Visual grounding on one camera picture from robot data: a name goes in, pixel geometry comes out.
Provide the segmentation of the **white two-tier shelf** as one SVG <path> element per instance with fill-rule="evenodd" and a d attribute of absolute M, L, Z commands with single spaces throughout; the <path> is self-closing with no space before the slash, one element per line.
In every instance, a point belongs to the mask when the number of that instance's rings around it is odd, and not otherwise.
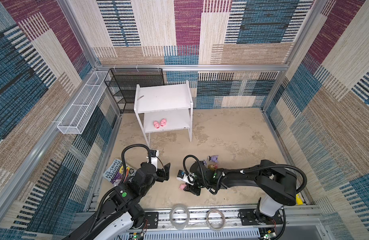
<path fill-rule="evenodd" d="M 193 107 L 189 81 L 156 87 L 136 86 L 133 110 L 148 146 L 152 133 L 166 131 L 188 130 L 191 142 Z M 166 125 L 156 129 L 153 122 L 162 119 L 166 119 Z"/>

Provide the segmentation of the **clear tape roll left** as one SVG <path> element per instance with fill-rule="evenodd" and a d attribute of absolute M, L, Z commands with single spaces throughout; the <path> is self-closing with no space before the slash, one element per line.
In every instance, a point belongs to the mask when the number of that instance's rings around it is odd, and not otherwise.
<path fill-rule="evenodd" d="M 169 213 L 171 226 L 176 230 L 184 230 L 190 221 L 190 211 L 186 205 L 174 205 Z"/>

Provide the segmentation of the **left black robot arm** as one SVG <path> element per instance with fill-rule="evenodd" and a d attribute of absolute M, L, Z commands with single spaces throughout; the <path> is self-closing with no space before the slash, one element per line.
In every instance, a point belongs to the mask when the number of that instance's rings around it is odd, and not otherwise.
<path fill-rule="evenodd" d="M 147 161 L 140 164 L 132 177 L 123 175 L 120 184 L 103 195 L 96 212 L 67 235 L 66 240 L 112 240 L 123 232 L 147 225 L 145 211 L 139 202 L 155 182 L 169 180 L 170 163 L 159 169 L 155 151 L 144 144 L 133 144 L 121 153 L 123 167 L 126 167 L 126 151 L 135 147 L 147 150 Z"/>

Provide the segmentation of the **clear tape roll right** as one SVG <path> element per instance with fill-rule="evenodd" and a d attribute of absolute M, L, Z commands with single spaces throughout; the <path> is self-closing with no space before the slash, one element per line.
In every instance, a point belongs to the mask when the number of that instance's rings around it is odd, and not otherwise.
<path fill-rule="evenodd" d="M 206 214 L 206 224 L 210 230 L 219 232 L 226 225 L 226 217 L 220 210 L 210 209 Z"/>

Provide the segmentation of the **yellow glue tube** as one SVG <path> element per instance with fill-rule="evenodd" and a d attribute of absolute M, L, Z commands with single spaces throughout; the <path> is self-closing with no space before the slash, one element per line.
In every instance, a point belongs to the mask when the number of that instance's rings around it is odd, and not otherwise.
<path fill-rule="evenodd" d="M 296 205 L 300 206 L 300 205 L 303 205 L 303 204 L 304 204 L 303 200 L 301 199 L 299 194 L 297 194 L 296 195 Z"/>

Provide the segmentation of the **pink pig toy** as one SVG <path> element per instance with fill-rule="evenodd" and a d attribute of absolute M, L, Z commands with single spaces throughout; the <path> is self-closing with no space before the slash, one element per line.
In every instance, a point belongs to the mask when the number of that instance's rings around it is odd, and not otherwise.
<path fill-rule="evenodd" d="M 179 186 L 179 189 L 180 189 L 180 190 L 183 190 L 183 191 L 187 191 L 187 190 L 188 190 L 188 185 L 187 185 L 187 184 L 181 184 L 181 185 Z"/>
<path fill-rule="evenodd" d="M 158 122 L 158 121 L 154 121 L 154 122 L 153 122 L 153 126 L 154 126 L 156 129 L 159 129 L 159 128 L 160 128 L 160 122 Z"/>
<path fill-rule="evenodd" d="M 160 126 L 161 127 L 164 127 L 166 125 L 166 119 L 162 119 L 161 121 L 160 121 Z"/>

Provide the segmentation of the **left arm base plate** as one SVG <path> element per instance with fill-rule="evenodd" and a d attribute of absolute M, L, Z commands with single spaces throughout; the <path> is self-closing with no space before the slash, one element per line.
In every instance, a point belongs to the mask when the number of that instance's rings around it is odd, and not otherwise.
<path fill-rule="evenodd" d="M 150 230 L 157 229 L 159 221 L 159 212 L 146 212 L 142 223 L 137 225 L 137 229 Z"/>

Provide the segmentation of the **colourful children's book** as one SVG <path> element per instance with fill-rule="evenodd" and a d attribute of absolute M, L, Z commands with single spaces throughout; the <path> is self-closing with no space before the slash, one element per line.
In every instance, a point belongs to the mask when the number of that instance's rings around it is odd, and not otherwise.
<path fill-rule="evenodd" d="M 102 177 L 110 182 L 114 187 L 125 182 L 127 179 L 132 179 L 135 175 L 136 169 L 128 164 L 126 164 L 126 174 L 123 176 L 123 164 L 120 159 L 114 159 L 113 163 L 107 168 L 103 173 Z"/>

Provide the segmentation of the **clear tape roll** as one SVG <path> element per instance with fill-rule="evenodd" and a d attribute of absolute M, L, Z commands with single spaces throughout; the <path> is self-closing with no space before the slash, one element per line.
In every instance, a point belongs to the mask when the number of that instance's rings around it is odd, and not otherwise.
<path fill-rule="evenodd" d="M 190 211 L 186 205 L 174 205 L 169 213 L 171 226 L 176 230 L 184 230 L 190 221 Z"/>
<path fill-rule="evenodd" d="M 219 232 L 226 225 L 226 217 L 220 210 L 210 209 L 206 214 L 206 224 L 210 230 Z"/>

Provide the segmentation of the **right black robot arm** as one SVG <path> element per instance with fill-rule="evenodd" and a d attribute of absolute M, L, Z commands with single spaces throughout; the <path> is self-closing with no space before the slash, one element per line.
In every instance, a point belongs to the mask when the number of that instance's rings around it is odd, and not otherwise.
<path fill-rule="evenodd" d="M 256 187 L 266 193 L 260 198 L 251 213 L 239 212 L 244 224 L 256 222 L 259 225 L 280 224 L 279 210 L 294 206 L 297 194 L 307 185 L 307 176 L 299 168 L 286 164 L 275 164 L 261 160 L 260 164 L 244 169 L 208 169 L 195 156 L 184 157 L 183 163 L 192 158 L 195 162 L 187 169 L 178 171 L 177 179 L 183 181 L 184 191 L 196 196 L 202 189 L 216 195 L 220 190 L 232 187 Z"/>

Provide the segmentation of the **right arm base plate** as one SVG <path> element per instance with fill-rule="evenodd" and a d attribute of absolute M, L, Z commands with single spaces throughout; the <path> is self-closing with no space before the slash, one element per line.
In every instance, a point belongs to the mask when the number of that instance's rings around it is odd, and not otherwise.
<path fill-rule="evenodd" d="M 255 209 L 241 209 L 238 213 L 238 218 L 243 226 L 259 226 L 259 225 L 282 225 L 283 218 L 280 211 L 276 211 L 273 217 L 257 213 Z"/>

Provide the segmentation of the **purple figure toy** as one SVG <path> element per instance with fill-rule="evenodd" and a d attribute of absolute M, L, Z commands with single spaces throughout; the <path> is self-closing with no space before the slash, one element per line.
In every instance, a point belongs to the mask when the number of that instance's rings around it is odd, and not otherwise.
<path fill-rule="evenodd" d="M 218 155 L 208 156 L 208 161 L 218 164 Z"/>

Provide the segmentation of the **olive green figure toy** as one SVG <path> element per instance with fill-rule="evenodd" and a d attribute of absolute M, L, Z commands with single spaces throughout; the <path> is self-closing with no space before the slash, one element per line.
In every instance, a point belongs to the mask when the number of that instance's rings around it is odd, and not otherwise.
<path fill-rule="evenodd" d="M 208 169 L 215 171 L 218 168 L 218 165 L 208 165 Z"/>

